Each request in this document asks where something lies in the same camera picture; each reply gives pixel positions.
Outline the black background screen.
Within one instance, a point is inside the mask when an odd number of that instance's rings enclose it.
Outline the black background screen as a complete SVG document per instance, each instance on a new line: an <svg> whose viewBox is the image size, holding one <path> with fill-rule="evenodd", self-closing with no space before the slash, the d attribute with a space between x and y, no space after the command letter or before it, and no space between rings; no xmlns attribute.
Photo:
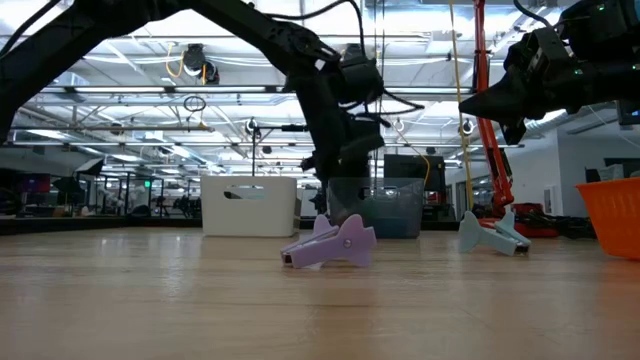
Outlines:
<svg viewBox="0 0 640 360"><path fill-rule="evenodd" d="M445 162L441 156L427 156L423 159L419 155L384 156L384 176L388 178L416 178L423 182L424 190L435 192L438 204L444 204L446 197Z"/></svg>

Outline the grey translucent plastic bin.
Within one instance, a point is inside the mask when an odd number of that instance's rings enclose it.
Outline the grey translucent plastic bin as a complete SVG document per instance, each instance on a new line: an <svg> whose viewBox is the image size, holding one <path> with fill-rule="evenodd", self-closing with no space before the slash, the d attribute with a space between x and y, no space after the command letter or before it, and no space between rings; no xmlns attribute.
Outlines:
<svg viewBox="0 0 640 360"><path fill-rule="evenodd" d="M423 182L416 178L333 178L328 185L331 222L341 225L358 214L365 227L374 217L420 215Z"/></svg>

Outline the white plastic bin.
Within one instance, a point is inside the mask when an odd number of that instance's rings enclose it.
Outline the white plastic bin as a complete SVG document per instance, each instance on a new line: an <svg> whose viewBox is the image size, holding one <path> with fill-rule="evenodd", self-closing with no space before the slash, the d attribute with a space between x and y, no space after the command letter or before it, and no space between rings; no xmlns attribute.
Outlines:
<svg viewBox="0 0 640 360"><path fill-rule="evenodd" d="M235 188L264 188L263 200L241 199ZM202 227L214 237L290 237L296 232L297 183L290 177L203 176Z"/></svg>

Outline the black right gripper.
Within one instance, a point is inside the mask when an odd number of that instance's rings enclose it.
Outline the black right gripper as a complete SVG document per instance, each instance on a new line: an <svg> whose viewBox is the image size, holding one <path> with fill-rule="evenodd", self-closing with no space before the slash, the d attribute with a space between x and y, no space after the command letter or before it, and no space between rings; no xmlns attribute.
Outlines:
<svg viewBox="0 0 640 360"><path fill-rule="evenodd" d="M560 105L567 90L557 92L551 86L567 80L567 71L575 65L564 42L553 28L525 34L509 48L505 76L486 90L459 104L462 113L498 121L508 145L516 145L526 133L525 119L540 120L559 109L575 114L575 104Z"/></svg>

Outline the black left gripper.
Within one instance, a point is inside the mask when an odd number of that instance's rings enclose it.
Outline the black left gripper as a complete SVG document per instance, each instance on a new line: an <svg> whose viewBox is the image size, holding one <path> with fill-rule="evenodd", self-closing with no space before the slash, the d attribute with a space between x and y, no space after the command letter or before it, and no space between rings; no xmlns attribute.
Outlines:
<svg viewBox="0 0 640 360"><path fill-rule="evenodd" d="M326 96L300 94L299 103L314 145L300 163L302 170L314 169L322 183L342 173L369 177L369 153L384 146L379 124L356 119Z"/></svg>

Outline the orange mesh basket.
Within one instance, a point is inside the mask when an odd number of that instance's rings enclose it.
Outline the orange mesh basket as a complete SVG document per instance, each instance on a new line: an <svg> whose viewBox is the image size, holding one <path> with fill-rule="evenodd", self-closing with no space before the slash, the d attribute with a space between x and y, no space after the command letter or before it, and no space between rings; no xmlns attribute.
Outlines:
<svg viewBox="0 0 640 360"><path fill-rule="evenodd" d="M640 177L581 184L577 189L602 250L640 260Z"/></svg>

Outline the black background rig frame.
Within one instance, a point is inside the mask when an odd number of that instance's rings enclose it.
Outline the black background rig frame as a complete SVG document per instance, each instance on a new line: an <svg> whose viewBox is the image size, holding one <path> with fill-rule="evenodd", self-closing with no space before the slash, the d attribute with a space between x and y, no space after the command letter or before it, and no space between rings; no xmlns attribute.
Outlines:
<svg viewBox="0 0 640 360"><path fill-rule="evenodd" d="M260 126L256 122L253 122L252 128L251 128L251 136L252 136L252 141L251 141L251 145L252 145L252 157L251 157L252 170L251 170L251 175L252 176L254 176L255 172L256 172L257 134L261 130L269 130L269 131L279 130L279 131L282 131L282 132L308 132L309 131L307 125L285 124L285 125L278 125L278 126Z"/></svg>

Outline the red desk lamp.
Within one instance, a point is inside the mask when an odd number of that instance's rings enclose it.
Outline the red desk lamp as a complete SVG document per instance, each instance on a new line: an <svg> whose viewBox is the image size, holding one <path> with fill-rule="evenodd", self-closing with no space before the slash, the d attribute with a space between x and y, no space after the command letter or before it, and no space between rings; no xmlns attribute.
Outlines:
<svg viewBox="0 0 640 360"><path fill-rule="evenodd" d="M477 93L488 85L488 48L484 41L485 0L474 0L476 24L476 58L474 76ZM508 159L498 148L495 120L477 117L481 141L489 165L494 189L492 215L481 221L492 227L507 212L515 215L515 229L525 237L552 238L560 235L552 216L543 212L543 192L551 192L557 202L555 187L560 184L557 134Z"/></svg>

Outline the grey binder clip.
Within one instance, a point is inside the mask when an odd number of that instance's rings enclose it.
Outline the grey binder clip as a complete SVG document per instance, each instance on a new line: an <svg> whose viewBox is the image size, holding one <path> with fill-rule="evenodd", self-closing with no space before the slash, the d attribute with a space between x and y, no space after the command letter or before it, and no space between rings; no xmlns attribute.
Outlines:
<svg viewBox="0 0 640 360"><path fill-rule="evenodd" d="M459 251L470 252L476 245L487 245L507 256L525 254L532 242L515 229L515 215L507 212L504 217L494 223L493 228L486 228L471 212L466 211L459 229Z"/></svg>

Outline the black computer monitor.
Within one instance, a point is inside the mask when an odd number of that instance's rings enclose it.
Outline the black computer monitor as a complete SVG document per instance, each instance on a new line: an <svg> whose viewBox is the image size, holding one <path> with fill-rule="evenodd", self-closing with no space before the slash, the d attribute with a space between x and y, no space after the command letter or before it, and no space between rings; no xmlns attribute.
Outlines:
<svg viewBox="0 0 640 360"><path fill-rule="evenodd" d="M617 101L618 123L621 126L640 125L640 99Z"/></svg>

